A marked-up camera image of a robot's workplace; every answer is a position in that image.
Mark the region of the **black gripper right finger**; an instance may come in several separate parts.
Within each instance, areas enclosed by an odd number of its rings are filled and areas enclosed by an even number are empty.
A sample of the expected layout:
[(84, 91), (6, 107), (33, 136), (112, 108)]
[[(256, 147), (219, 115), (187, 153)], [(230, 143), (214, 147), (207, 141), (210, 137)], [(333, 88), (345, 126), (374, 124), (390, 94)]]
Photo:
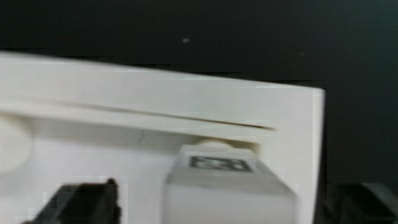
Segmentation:
[(329, 184), (322, 224), (398, 224), (398, 196), (381, 183)]

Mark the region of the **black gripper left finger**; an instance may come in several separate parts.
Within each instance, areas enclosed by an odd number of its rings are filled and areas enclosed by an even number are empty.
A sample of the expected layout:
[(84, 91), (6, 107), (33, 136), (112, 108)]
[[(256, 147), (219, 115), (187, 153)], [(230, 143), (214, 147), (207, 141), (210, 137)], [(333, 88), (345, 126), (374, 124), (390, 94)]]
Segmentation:
[(66, 184), (40, 211), (22, 224), (121, 224), (120, 186), (104, 183)]

